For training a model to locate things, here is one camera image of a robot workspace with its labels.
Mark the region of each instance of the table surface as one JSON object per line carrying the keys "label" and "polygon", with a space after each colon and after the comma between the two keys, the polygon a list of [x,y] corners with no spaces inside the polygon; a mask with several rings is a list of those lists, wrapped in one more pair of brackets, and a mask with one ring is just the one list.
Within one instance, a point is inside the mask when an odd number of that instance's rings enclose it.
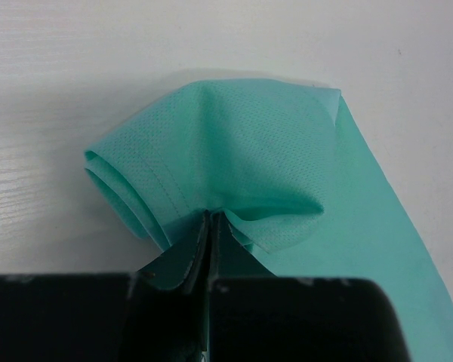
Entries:
{"label": "table surface", "polygon": [[0,273],[156,257],[83,148],[182,84],[248,76],[343,91],[453,298],[453,0],[0,1]]}

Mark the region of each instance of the folded cloth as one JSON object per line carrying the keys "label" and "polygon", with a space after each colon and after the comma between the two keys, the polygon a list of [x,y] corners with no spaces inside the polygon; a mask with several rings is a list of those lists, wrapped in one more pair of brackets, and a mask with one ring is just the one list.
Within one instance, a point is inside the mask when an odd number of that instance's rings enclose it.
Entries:
{"label": "folded cloth", "polygon": [[163,250],[224,212],[278,276],[358,277],[390,297],[415,361],[453,361],[453,304],[338,90],[199,81],[86,150],[86,170]]}

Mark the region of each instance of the black object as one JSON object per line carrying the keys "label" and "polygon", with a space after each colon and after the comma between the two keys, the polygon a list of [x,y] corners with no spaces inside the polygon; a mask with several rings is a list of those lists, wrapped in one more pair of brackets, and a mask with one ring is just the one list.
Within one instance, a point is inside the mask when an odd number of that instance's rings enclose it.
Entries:
{"label": "black object", "polygon": [[0,361],[408,361],[372,282],[276,278],[226,218],[136,273],[0,276]]}

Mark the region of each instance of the green fabric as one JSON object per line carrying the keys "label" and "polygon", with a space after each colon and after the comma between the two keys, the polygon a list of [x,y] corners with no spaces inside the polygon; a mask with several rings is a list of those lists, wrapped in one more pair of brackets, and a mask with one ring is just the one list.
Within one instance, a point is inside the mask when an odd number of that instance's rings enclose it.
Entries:
{"label": "green fabric", "polygon": [[139,237],[166,250],[202,211],[279,276],[376,281],[415,361],[453,361],[453,304],[338,90],[201,81],[92,145],[86,169]]}

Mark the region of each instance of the white table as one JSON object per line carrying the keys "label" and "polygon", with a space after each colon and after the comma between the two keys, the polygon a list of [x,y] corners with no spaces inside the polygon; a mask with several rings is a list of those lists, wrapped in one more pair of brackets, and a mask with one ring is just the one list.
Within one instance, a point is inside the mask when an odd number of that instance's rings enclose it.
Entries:
{"label": "white table", "polygon": [[166,91],[340,88],[453,298],[453,0],[0,1],[0,273],[135,269],[82,150]]}

